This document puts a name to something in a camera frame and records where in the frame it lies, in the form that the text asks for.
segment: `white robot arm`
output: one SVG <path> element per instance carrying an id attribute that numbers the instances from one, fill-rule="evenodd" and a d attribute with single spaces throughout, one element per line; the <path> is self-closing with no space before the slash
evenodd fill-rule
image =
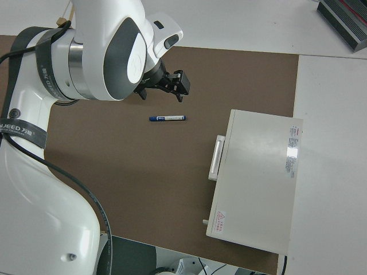
<path id="1" fill-rule="evenodd" d="M 9 55 L 0 118 L 0 274 L 95 274 L 100 243 L 96 214 L 44 165 L 49 114 L 56 101 L 123 100 L 133 92 L 145 99 L 145 88 L 173 93 L 179 101 L 189 93 L 183 71 L 169 74 L 161 60 L 182 38 L 171 18 L 146 18 L 140 0 L 73 4 L 75 30 L 68 25 L 28 28 Z"/>

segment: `brown cardboard surface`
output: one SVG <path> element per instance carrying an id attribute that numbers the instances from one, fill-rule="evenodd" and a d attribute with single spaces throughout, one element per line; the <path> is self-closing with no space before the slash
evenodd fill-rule
<path id="1" fill-rule="evenodd" d="M 14 37 L 0 36 L 0 53 Z M 210 238 L 214 143 L 231 109 L 292 116 L 298 56 L 173 48 L 169 72 L 183 69 L 190 95 L 148 90 L 146 101 L 79 101 L 52 108 L 47 160 L 82 180 L 100 199 L 114 235 L 275 274 L 278 255 Z M 1 100 L 6 65 L 0 66 Z M 149 122 L 149 116 L 186 121 Z"/>

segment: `blue marker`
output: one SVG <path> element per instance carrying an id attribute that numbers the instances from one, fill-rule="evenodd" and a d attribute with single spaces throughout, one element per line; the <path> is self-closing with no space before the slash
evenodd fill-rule
<path id="1" fill-rule="evenodd" d="M 186 116 L 150 116 L 149 121 L 186 120 Z"/>

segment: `white drawer box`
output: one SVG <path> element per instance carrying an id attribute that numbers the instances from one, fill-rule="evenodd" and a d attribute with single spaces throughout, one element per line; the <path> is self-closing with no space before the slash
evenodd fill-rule
<path id="1" fill-rule="evenodd" d="M 231 111 L 206 235 L 287 255 L 302 123 Z"/>

